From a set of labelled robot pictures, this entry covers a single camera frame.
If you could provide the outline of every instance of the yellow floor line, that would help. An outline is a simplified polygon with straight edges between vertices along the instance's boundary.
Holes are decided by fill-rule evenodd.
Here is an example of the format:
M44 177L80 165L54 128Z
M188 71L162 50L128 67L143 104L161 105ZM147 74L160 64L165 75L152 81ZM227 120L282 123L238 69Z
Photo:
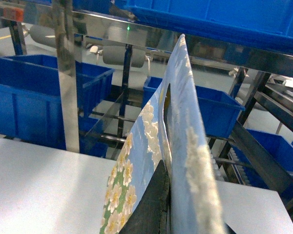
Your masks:
M10 37L11 37L11 35L7 35L7 36L4 36L4 37L0 37L0 40L6 39L6 38L10 38Z

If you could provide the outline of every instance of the reflective metal panel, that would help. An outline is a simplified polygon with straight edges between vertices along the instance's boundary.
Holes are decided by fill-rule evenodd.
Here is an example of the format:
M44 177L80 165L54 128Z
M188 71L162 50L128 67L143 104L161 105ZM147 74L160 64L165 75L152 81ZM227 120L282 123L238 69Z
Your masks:
M21 12L21 16L16 19L14 15L5 14L4 9ZM54 27L51 7L30 2L15 4L0 0L0 17ZM163 43L163 38L169 35L174 39L181 34L98 13L74 12L73 21L74 32L78 34L165 51L172 51L173 47ZM187 43L190 56L293 77L293 56L282 51L264 51L193 35L186 38L191 38Z

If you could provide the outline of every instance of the red object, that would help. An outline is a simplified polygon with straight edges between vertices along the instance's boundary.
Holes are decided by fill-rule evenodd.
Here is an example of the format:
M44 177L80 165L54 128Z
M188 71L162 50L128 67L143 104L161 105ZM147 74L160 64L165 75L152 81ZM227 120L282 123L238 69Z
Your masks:
M22 22L24 19L24 10L20 8L4 8L3 17L9 20Z

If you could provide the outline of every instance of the floral pattern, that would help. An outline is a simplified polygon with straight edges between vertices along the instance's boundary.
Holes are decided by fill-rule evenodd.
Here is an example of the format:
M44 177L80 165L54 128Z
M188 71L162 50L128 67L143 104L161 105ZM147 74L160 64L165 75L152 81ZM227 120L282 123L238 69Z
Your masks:
M112 194L112 190L113 190L113 185L112 184L108 184L107 190L106 190L106 194L105 194L105 205L108 204L109 202L109 197Z
M132 148L132 133L130 133L127 136L127 139L126 139L125 144L124 144L124 150L125 150L126 155L130 154L130 149L131 148Z
M130 218L133 205L137 201L135 186L129 185L133 164L127 158L132 147L130 133L108 179L100 234L117 234Z
M117 173L117 168L114 166L110 177L108 178L108 184L113 184Z
M116 234L118 229L118 213L114 212L108 219L107 226L104 228L105 234Z
M122 194L122 187L120 186L119 183L117 183L114 186L112 192L110 193L110 197L109 197L110 204L108 205L107 209L109 211L111 211L111 213L113 213L115 208L118 207L119 197L121 196L121 194Z
M154 121L154 119L157 119L157 116L154 116L154 107L151 105L150 101L145 105L139 116L144 139L147 139L147 148L144 149L145 152L143 154L146 156L151 155L150 158L153 161L154 168L152 164L149 165L152 161L148 161L147 166L148 168L151 166L151 170L148 173L152 175L153 169L155 171L159 161L162 159L162 154L159 147L158 122ZM130 153L131 157L134 157L132 152L136 152L136 150L133 133L129 133L117 158L116 165L108 179L100 234L119 233L134 212L134 207L138 202L136 187L131 184L134 170L132 162L134 160L128 157ZM148 177L144 177L141 181L141 185L146 187L147 183Z
M128 184L131 182L132 170L133 170L133 165L132 163L130 163L130 159L129 159L127 163L125 164L123 185L128 186Z
M123 226L126 224L128 219L129 219L129 214L126 214L124 209L123 209L123 212L118 214L118 229L117 229L117 232L119 232L123 228Z
M122 172L125 166L125 161L126 161L126 154L124 151L121 151L120 154L118 155L118 160L117 160L117 165L118 169L117 171Z
M143 124L145 127L145 135L147 137L147 151L152 153L152 160L154 171L157 167L157 164L162 159L161 149L159 147L160 141L158 139L158 122L153 122L154 108L151 105L151 102L148 101L144 109L141 111L140 116L142 117Z
M132 207L137 201L136 196L136 189L132 185L130 185L129 189L126 192L126 200L124 204L124 212L126 215L129 215L132 213Z

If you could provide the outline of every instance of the white table surface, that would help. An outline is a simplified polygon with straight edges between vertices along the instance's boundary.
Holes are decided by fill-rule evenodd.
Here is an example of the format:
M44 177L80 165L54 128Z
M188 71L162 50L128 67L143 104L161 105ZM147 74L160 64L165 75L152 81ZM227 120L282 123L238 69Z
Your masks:
M218 181L224 220L237 234L293 234L293 223L275 191Z
M0 234L98 234L115 161L0 139ZM218 181L237 234L293 234L277 192Z
M97 234L115 161L0 139L0 234Z

